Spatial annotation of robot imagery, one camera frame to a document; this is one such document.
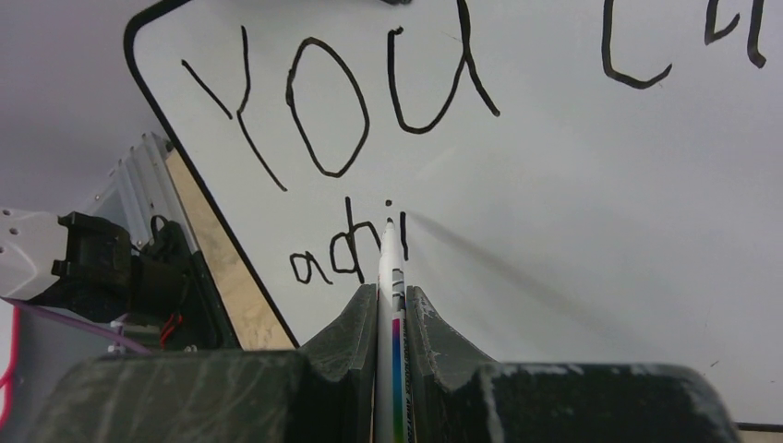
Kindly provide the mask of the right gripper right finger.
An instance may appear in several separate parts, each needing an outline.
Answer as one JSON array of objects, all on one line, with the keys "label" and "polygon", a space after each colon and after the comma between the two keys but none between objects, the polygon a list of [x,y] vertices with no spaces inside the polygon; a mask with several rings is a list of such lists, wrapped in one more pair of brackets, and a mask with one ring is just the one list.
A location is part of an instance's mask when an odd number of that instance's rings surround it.
[{"label": "right gripper right finger", "polygon": [[419,286],[406,289],[406,335],[417,442],[489,442],[475,372],[492,358],[453,328]]}]

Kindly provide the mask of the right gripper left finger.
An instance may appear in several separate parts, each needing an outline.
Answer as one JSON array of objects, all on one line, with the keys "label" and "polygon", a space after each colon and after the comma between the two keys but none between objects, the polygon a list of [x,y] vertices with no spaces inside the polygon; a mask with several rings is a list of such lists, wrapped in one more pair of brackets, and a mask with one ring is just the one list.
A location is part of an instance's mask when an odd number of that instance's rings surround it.
[{"label": "right gripper left finger", "polygon": [[377,336],[377,286],[363,284],[343,311],[299,349],[308,361],[299,397],[304,441],[369,442]]}]

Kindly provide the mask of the white whiteboard marker pen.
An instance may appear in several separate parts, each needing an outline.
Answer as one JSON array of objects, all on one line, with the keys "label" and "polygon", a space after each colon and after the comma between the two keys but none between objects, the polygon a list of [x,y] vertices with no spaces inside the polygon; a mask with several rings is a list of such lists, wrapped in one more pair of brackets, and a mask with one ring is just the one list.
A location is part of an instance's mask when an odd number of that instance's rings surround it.
[{"label": "white whiteboard marker pen", "polygon": [[391,218],[381,236],[377,301],[373,437],[376,442],[413,442],[404,266],[400,238]]}]

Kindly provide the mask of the white whiteboard black frame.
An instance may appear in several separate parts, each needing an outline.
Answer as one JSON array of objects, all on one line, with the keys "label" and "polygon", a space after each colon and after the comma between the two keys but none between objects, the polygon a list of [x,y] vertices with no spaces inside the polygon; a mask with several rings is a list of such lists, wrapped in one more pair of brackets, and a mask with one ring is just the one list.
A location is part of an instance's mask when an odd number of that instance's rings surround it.
[{"label": "white whiteboard black frame", "polygon": [[292,341],[378,276],[500,361],[782,423],[778,1],[161,1],[128,67]]}]

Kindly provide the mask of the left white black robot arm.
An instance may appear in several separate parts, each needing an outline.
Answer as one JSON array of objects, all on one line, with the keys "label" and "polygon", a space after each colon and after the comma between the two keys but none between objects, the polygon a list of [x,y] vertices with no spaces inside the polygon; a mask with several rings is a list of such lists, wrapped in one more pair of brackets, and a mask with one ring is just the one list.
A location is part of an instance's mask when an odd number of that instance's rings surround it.
[{"label": "left white black robot arm", "polygon": [[129,232],[80,212],[1,210],[1,295],[96,323],[168,319],[190,288],[186,262],[159,259]]}]

